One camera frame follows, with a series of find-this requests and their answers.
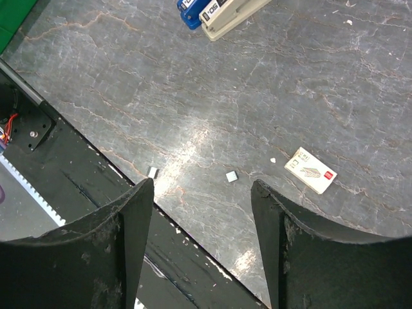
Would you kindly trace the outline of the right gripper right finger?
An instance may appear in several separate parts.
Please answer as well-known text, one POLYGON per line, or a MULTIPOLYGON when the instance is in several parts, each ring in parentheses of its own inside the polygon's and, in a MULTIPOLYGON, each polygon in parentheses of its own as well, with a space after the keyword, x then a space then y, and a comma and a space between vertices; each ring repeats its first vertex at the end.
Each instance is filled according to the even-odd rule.
POLYGON ((251 189, 273 308, 410 308, 411 238, 351 229, 262 180, 251 189))

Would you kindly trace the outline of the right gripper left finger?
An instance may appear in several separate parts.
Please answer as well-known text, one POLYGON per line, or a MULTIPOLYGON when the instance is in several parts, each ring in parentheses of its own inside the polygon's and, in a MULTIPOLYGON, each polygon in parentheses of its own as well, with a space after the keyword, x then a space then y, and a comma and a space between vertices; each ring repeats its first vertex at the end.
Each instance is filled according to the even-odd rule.
POLYGON ((133 308, 153 211, 142 180, 37 238, 1 243, 2 308, 133 308))

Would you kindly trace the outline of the beige black stapler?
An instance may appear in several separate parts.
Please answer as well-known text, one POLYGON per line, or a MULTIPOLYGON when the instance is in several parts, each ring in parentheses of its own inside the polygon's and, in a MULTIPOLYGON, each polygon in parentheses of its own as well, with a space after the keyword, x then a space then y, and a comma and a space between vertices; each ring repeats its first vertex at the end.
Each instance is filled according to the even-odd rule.
POLYGON ((211 1, 199 14, 202 30, 211 41, 217 41, 269 2, 271 0, 211 1))

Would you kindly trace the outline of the staple box with red mark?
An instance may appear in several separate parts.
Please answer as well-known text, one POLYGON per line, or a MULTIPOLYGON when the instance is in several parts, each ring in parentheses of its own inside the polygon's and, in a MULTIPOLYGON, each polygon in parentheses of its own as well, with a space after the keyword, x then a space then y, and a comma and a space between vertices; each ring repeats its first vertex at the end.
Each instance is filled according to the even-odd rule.
POLYGON ((317 194, 323 194, 337 177, 337 173, 303 147, 287 161, 284 168, 317 194))

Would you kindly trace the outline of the blue stapler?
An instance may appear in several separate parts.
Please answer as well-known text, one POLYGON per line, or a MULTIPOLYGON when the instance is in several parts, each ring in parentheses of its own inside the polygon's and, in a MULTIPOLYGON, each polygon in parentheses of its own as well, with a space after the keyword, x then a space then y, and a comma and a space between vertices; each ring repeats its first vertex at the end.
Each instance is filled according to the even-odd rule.
POLYGON ((180 11, 182 21, 190 30, 195 30, 201 25, 199 14, 205 7, 205 2, 202 0, 179 0, 177 8, 180 11))

